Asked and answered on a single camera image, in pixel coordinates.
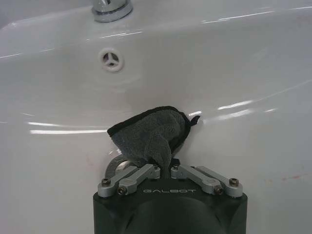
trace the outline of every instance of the microfiber cloth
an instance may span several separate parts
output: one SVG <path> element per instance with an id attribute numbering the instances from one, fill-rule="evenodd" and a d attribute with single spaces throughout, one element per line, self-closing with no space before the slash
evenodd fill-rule
<path id="1" fill-rule="evenodd" d="M 184 142 L 199 117 L 189 120 L 175 107 L 161 106 L 118 123 L 107 133 L 128 160 L 138 167 L 157 164 L 166 178 L 172 153 Z"/>

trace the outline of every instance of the white sink basin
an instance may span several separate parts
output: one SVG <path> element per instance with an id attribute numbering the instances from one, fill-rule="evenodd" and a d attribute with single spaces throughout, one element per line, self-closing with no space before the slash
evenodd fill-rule
<path id="1" fill-rule="evenodd" d="M 247 233 L 309 233 L 312 6 L 133 5 L 109 24 L 86 7 L 0 30 L 3 233 L 93 233 L 92 195 L 116 150 L 106 130 L 161 105 L 201 113 L 178 156 L 239 178 Z M 103 48 L 121 71 L 102 69 Z"/>

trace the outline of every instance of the hex bolt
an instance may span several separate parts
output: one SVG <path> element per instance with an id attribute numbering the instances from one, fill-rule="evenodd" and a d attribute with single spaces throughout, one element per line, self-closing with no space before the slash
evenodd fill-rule
<path id="1" fill-rule="evenodd" d="M 214 194 L 215 195 L 221 195 L 223 194 L 223 188 L 220 185 L 216 185 L 214 187 Z"/>
<path id="2" fill-rule="evenodd" d="M 127 193 L 127 189 L 125 187 L 119 187 L 117 188 L 117 194 L 119 195 L 125 195 Z"/>
<path id="3" fill-rule="evenodd" d="M 239 186 L 239 180 L 236 178 L 230 178 L 229 183 L 230 183 L 230 186 L 232 186 L 232 187 L 238 187 Z"/>
<path id="4" fill-rule="evenodd" d="M 101 183 L 103 187 L 108 187 L 111 184 L 111 180 L 108 178 L 104 178 Z"/>

